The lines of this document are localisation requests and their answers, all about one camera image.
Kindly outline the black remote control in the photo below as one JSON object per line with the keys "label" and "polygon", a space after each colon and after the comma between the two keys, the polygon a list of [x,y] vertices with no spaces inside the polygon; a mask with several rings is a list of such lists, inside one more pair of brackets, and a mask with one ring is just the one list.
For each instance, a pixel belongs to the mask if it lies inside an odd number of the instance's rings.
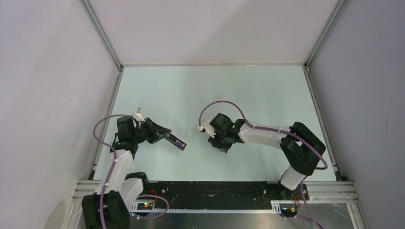
{"label": "black remote control", "polygon": [[176,146],[181,151],[183,151],[187,146],[185,142],[181,141],[179,138],[177,138],[175,135],[171,133],[165,135],[163,138],[168,142],[170,142],[171,144],[173,144],[174,146]]}

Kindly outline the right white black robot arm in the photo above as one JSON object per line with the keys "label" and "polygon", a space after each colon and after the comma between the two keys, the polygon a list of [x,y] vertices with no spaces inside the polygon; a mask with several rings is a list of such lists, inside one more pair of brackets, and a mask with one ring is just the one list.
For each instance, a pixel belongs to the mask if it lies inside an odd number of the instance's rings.
{"label": "right white black robot arm", "polygon": [[301,181],[318,170],[323,162],[326,146],[303,123],[292,126],[271,127],[254,125],[245,119],[232,121],[218,113],[199,126],[199,131],[209,135],[208,142],[222,152],[227,152],[236,143],[255,143],[280,149],[289,166],[281,176],[278,194],[283,199],[291,199],[297,193]]}

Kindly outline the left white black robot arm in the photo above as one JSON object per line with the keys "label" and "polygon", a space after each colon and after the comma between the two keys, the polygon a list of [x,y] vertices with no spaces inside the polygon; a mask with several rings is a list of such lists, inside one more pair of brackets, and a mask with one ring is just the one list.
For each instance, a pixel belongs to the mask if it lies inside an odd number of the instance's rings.
{"label": "left white black robot arm", "polygon": [[165,139],[180,150],[186,144],[166,127],[156,124],[140,114],[116,114],[117,132],[108,144],[95,137],[96,141],[110,150],[107,173],[95,191],[83,197],[82,210],[87,229],[128,229],[131,208],[138,198],[147,198],[151,192],[148,177],[144,172],[130,173],[139,144],[154,144]]}

